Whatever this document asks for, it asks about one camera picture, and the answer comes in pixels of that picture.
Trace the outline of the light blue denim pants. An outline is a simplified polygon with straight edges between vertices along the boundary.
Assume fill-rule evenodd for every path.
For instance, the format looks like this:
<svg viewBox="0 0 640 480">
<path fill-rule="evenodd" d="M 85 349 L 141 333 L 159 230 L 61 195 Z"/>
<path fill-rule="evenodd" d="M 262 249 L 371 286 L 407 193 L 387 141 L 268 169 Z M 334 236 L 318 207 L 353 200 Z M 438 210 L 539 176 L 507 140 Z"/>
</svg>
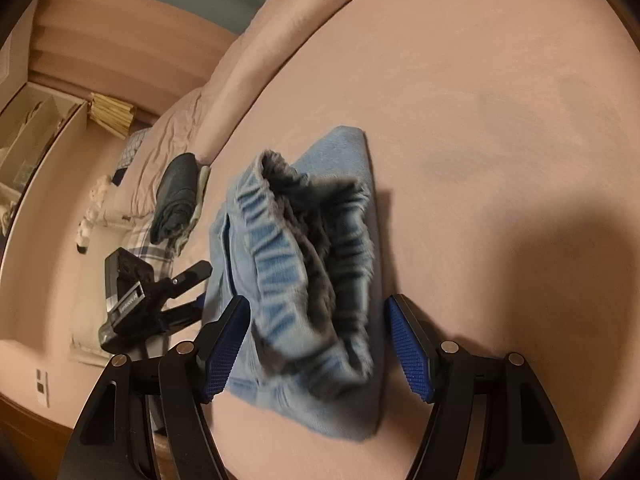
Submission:
<svg viewBox="0 0 640 480">
<path fill-rule="evenodd" d="M 242 401 L 330 438 L 378 428 L 384 344 L 378 219 L 364 133 L 339 126 L 296 162 L 264 151 L 209 230 L 204 320 L 234 296 L 250 327 L 227 382 Z"/>
</svg>

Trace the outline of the plaid pillow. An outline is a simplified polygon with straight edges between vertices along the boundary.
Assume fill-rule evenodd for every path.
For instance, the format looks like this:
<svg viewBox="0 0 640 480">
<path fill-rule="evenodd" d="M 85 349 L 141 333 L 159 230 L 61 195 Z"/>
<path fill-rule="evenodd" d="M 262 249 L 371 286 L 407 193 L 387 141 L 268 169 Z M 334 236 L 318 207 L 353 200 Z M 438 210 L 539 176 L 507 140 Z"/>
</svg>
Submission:
<svg viewBox="0 0 640 480">
<path fill-rule="evenodd" d="M 134 156 L 136 156 L 138 149 L 140 148 L 142 141 L 144 140 L 144 137 L 148 133 L 148 131 L 149 128 L 143 128 L 130 134 L 125 143 L 124 150 L 122 151 L 122 154 L 120 154 L 116 169 L 112 177 L 112 183 L 115 186 L 119 186 L 120 182 L 122 182 L 127 169 L 132 164 Z"/>
<path fill-rule="evenodd" d="M 149 263 L 154 270 L 154 278 L 158 281 L 161 278 L 171 276 L 174 253 L 168 240 L 163 240 L 158 245 L 151 243 L 153 219 L 154 214 L 137 218 L 134 222 L 134 228 L 125 235 L 122 247 Z"/>
</svg>

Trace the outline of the folded dark denim jeans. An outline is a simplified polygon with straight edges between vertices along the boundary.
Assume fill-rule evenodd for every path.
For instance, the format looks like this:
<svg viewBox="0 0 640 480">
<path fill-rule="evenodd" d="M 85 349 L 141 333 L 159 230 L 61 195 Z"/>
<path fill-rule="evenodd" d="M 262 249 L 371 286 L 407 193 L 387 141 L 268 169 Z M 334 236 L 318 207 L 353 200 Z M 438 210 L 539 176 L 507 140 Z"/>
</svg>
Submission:
<svg viewBox="0 0 640 480">
<path fill-rule="evenodd" d="M 181 235 L 192 218 L 198 201 L 200 168 L 192 153 L 175 157 L 166 168 L 156 193 L 156 208 L 150 241 L 159 245 Z"/>
</svg>

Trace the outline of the white plush toy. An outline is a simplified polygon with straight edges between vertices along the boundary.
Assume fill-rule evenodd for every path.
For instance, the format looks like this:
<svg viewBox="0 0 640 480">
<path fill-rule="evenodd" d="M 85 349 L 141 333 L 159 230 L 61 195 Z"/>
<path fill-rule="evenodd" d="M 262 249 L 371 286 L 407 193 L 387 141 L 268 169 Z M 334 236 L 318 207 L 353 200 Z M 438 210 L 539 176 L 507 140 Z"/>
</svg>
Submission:
<svg viewBox="0 0 640 480">
<path fill-rule="evenodd" d="M 78 224 L 75 236 L 76 249 L 81 255 L 85 255 L 88 250 L 92 230 L 99 223 L 100 211 L 111 186 L 111 177 L 108 174 L 104 174 L 104 176 L 96 180 L 89 192 L 89 205 L 82 216 L 81 222 Z"/>
</svg>

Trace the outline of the straw tassel decoration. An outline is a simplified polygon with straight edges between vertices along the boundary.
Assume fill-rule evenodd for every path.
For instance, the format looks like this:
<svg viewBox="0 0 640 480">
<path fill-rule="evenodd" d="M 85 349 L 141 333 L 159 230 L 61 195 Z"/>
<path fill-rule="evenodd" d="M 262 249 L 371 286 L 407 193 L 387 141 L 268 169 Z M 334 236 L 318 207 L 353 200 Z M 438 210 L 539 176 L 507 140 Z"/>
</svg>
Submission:
<svg viewBox="0 0 640 480">
<path fill-rule="evenodd" d="M 90 119 L 119 139 L 128 138 L 136 110 L 134 104 L 98 92 L 91 93 Z"/>
</svg>

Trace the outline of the white shelf unit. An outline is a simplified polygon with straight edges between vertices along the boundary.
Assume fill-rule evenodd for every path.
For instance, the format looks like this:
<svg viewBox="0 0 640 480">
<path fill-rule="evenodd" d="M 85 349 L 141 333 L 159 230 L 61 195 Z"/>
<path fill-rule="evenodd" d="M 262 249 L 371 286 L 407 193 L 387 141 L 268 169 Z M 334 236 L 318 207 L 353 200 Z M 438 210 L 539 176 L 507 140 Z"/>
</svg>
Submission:
<svg viewBox="0 0 640 480">
<path fill-rule="evenodd" d="M 47 152 L 87 101 L 26 82 L 1 112 L 1 239 L 6 240 L 18 203 Z"/>
</svg>

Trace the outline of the pink curtain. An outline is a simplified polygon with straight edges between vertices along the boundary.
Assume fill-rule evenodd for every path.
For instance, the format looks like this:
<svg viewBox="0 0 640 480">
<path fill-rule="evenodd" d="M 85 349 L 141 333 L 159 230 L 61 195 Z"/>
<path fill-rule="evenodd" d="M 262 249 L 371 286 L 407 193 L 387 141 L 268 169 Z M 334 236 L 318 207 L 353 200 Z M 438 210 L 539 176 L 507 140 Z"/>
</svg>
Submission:
<svg viewBox="0 0 640 480">
<path fill-rule="evenodd" d="M 78 96 L 114 96 L 160 116 L 208 81 L 235 38 L 157 0 L 39 0 L 29 76 Z"/>
</svg>

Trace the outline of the pink duvet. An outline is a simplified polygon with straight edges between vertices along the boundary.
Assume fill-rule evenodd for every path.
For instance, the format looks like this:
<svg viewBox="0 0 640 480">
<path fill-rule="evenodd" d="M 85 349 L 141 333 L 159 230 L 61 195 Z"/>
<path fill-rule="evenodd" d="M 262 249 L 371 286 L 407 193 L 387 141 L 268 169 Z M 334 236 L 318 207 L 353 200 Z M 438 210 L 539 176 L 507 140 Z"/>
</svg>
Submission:
<svg viewBox="0 0 640 480">
<path fill-rule="evenodd" d="M 140 218 L 154 211 L 160 179 L 179 154 L 211 164 L 280 68 L 350 0 L 266 0 L 203 87 L 189 92 L 145 133 L 105 210 Z"/>
</svg>

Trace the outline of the white wall switch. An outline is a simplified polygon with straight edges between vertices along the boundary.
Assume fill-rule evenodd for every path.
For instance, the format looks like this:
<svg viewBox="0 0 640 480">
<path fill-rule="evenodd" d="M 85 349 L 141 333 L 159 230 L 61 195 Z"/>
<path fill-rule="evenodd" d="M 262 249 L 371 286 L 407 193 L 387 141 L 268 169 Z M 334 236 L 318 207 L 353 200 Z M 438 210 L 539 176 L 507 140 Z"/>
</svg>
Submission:
<svg viewBox="0 0 640 480">
<path fill-rule="evenodd" d="M 45 370 L 40 370 L 40 368 L 36 369 L 36 395 L 40 405 L 44 408 L 50 406 L 48 373 Z"/>
</svg>

